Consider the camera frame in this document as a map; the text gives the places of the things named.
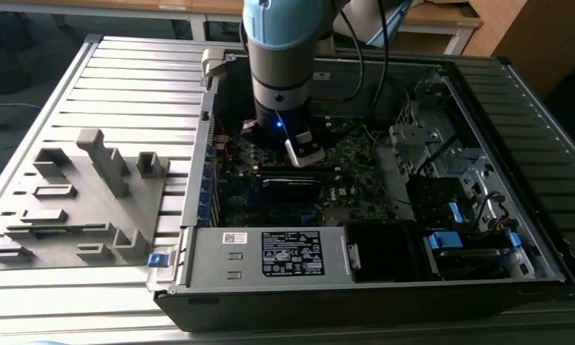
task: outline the metal bracket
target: metal bracket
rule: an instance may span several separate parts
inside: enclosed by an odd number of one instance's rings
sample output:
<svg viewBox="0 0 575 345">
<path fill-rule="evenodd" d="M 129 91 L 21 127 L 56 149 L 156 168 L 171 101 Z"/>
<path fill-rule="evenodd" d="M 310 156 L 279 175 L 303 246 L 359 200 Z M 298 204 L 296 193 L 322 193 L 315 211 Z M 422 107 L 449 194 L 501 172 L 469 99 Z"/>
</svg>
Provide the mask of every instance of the metal bracket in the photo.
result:
<svg viewBox="0 0 575 345">
<path fill-rule="evenodd" d="M 206 78 L 219 74 L 219 68 L 226 62 L 226 50 L 223 48 L 210 48 L 203 52 L 203 75 Z"/>
<path fill-rule="evenodd" d="M 411 162 L 422 159 L 426 144 L 441 142 L 439 134 L 434 130 L 411 124 L 391 126 L 390 137 L 400 158 Z"/>
</svg>

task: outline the side panel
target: side panel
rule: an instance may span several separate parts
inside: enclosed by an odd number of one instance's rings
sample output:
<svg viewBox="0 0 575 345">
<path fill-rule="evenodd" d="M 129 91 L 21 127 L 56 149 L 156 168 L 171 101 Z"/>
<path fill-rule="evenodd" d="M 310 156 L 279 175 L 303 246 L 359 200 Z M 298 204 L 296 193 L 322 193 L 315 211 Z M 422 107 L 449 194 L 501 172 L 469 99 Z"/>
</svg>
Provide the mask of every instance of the side panel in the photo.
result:
<svg viewBox="0 0 575 345">
<path fill-rule="evenodd" d="M 184 331 L 268 331 L 471 320 L 549 298 L 562 289 L 538 284 L 534 290 L 533 283 L 523 283 L 187 296 L 157 293 L 155 302 Z"/>
</svg>

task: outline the barcode sticker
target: barcode sticker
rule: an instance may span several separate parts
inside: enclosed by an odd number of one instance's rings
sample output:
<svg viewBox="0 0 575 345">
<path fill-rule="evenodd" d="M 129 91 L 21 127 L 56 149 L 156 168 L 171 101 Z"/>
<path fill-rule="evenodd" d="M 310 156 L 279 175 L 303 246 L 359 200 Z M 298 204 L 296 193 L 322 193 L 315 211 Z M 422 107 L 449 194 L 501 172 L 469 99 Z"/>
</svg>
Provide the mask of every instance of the barcode sticker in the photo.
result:
<svg viewBox="0 0 575 345">
<path fill-rule="evenodd" d="M 176 9 L 179 11 L 184 11 L 186 10 L 186 6 L 167 6 L 167 5 L 160 5 L 159 6 L 160 9 Z"/>
<path fill-rule="evenodd" d="M 224 232 L 223 244 L 247 244 L 247 232 Z"/>
</svg>

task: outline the sticker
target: sticker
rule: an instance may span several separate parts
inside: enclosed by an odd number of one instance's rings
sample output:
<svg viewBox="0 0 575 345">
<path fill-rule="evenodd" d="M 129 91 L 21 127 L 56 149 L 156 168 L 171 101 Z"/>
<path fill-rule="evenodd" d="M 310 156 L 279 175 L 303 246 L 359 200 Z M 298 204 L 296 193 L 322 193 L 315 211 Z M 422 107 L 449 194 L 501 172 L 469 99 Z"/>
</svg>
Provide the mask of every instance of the sticker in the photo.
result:
<svg viewBox="0 0 575 345">
<path fill-rule="evenodd" d="M 479 23 L 458 22 L 457 25 L 459 27 L 478 27 Z"/>
<path fill-rule="evenodd" d="M 186 6 L 167 6 L 167 5 L 160 5 L 159 6 L 160 9 L 178 9 L 179 11 L 184 11 L 186 10 Z"/>
<path fill-rule="evenodd" d="M 330 81 L 330 74 L 327 72 L 315 72 L 314 73 L 314 81 Z"/>
<path fill-rule="evenodd" d="M 267 277 L 324 275 L 319 231 L 263 232 L 262 273 Z"/>
<path fill-rule="evenodd" d="M 247 244 L 247 232 L 224 232 L 223 244 Z"/>
</svg>

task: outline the wooden desk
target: wooden desk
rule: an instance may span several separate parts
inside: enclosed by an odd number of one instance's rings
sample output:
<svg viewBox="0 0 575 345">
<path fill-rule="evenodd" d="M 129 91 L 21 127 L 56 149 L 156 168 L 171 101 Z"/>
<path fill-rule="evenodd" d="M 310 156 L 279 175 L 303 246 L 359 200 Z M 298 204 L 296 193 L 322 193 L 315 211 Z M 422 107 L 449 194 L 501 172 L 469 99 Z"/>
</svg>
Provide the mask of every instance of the wooden desk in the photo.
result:
<svg viewBox="0 0 575 345">
<path fill-rule="evenodd" d="M 0 0 L 0 11 L 184 19 L 192 0 Z"/>
<path fill-rule="evenodd" d="M 486 25 L 465 54 L 507 57 L 543 98 L 575 68 L 575 0 L 471 0 L 471 5 Z"/>
<path fill-rule="evenodd" d="M 206 22 L 240 22 L 242 13 L 243 0 L 192 0 L 190 17 L 196 18 L 192 21 L 194 40 L 207 40 Z M 418 5 L 407 12 L 407 18 L 399 30 L 410 34 L 399 35 L 394 48 L 408 50 L 414 43 L 419 44 L 422 34 L 435 34 L 437 37 L 433 37 L 433 40 L 439 42 L 439 44 L 434 43 L 438 49 L 427 52 L 458 55 L 467 45 L 474 30 L 482 24 L 481 18 L 466 17 L 455 5 L 433 3 Z"/>
</svg>

